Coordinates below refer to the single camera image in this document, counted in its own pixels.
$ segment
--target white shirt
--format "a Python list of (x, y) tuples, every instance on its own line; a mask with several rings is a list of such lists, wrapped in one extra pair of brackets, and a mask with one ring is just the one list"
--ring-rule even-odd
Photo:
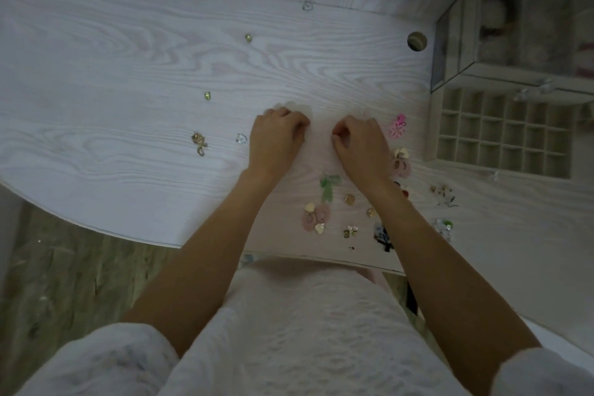
[[(266, 259), (236, 272), (182, 357), (157, 330), (113, 324), (61, 348), (29, 395), (467, 395), (391, 295), (339, 266)], [(585, 396), (594, 377), (543, 348), (504, 363), (493, 396)]]

